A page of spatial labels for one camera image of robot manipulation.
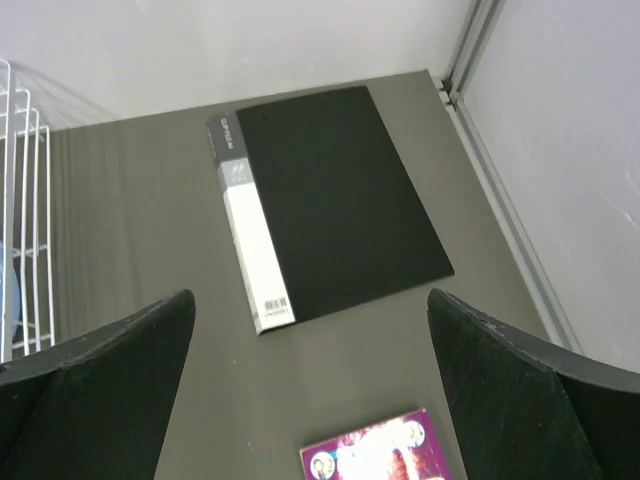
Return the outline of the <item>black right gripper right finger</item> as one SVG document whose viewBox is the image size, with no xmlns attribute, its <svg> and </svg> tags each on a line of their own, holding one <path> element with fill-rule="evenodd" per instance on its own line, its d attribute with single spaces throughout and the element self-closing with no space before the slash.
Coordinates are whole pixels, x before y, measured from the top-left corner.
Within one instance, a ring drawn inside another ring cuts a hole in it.
<svg viewBox="0 0 640 480">
<path fill-rule="evenodd" d="M 636 479 L 639 375 L 434 289 L 427 316 L 470 479 Z"/>
</svg>

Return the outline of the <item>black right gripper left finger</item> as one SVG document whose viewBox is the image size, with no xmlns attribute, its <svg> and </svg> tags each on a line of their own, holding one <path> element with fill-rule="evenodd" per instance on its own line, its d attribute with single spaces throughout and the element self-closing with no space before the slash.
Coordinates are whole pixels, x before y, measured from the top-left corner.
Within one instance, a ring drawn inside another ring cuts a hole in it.
<svg viewBox="0 0 640 480">
<path fill-rule="evenodd" d="M 2 478 L 153 478 L 194 325 L 181 290 L 2 364 Z"/>
</svg>

